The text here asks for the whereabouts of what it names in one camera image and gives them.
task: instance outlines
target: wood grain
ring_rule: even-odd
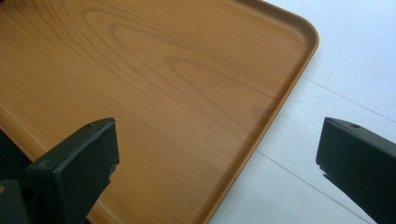
[[[254,0],[6,0],[0,40],[0,128],[31,160],[116,119],[92,223],[207,222],[318,45]]]

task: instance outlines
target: orange wooden surface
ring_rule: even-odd
[[[114,117],[92,223],[207,222],[318,45],[255,0],[6,0],[0,128],[35,160]]]

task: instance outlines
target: black clamp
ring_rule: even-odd
[[[114,119],[80,128],[27,169],[0,181],[0,223],[82,223],[119,163]]]
[[[396,145],[348,121],[326,118],[317,164],[378,223],[396,223]]]

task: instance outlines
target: white floor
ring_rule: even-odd
[[[319,48],[211,223],[375,223],[315,163],[325,117],[396,143],[396,1],[271,0]]]

